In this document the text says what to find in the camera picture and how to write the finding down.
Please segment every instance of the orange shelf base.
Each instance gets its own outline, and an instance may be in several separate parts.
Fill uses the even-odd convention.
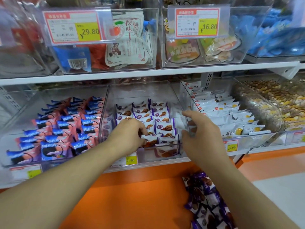
[[[60,229],[189,228],[181,177],[90,188]]]

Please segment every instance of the clear plastic bin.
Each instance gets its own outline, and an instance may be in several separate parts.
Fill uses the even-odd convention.
[[[300,132],[305,131],[305,91],[301,83],[277,74],[239,76],[236,79],[264,96],[281,111],[286,144],[303,142]]]
[[[200,81],[200,79],[181,80],[181,82],[192,83]],[[277,132],[282,130],[284,122],[280,111],[256,92],[241,84],[232,77],[213,78],[207,88],[208,91],[224,90],[230,93],[230,96],[239,101],[239,110],[247,109],[255,116],[255,121],[258,120],[258,125],[265,125],[265,130],[271,130],[271,133],[258,135],[245,135],[224,139],[224,144],[234,144],[236,148],[230,151],[238,151],[243,149],[256,148],[264,144],[272,138]],[[180,85],[181,98],[183,103],[186,103],[188,109],[200,111],[195,104],[193,98],[189,99],[190,95],[187,92],[185,85]]]
[[[64,74],[155,69],[159,9],[111,11],[115,42],[51,47]]]
[[[246,59],[251,62],[289,62],[305,58],[305,0],[275,0]]]
[[[46,104],[51,104],[51,100],[64,100],[69,97],[88,99],[91,96],[105,97],[108,85],[99,86],[76,86],[72,88],[54,88],[38,91],[28,103],[11,119],[0,131],[0,162],[3,166],[12,166],[11,159],[6,155],[6,151],[20,151],[15,139],[24,137],[24,130],[36,129],[32,123],[37,118],[37,113],[42,114],[41,108],[46,108]]]
[[[32,12],[16,0],[4,0],[1,7],[1,38],[6,34],[5,38],[11,40],[0,42],[0,79],[53,74],[58,65],[44,44]]]
[[[185,110],[182,102],[179,101],[169,81],[156,81],[131,84],[113,84],[109,87],[107,103],[103,110],[103,119],[100,124],[100,139],[106,140],[108,135],[116,126],[116,104],[131,105],[133,102],[142,102],[148,98],[159,101],[166,101],[170,109],[170,119],[175,119],[175,128],[178,131],[188,130],[186,117],[181,112]],[[159,156],[158,150],[177,150],[178,154],[170,157]],[[138,164],[154,162],[166,159],[180,158],[183,150],[181,144],[172,146],[156,146],[139,148],[137,150]]]
[[[162,68],[238,64],[243,61],[273,2],[252,3],[249,0],[247,5],[243,5],[241,0],[222,0],[217,4],[224,3],[233,3],[229,36],[219,38],[169,40],[168,8],[162,7],[162,20],[159,21]]]

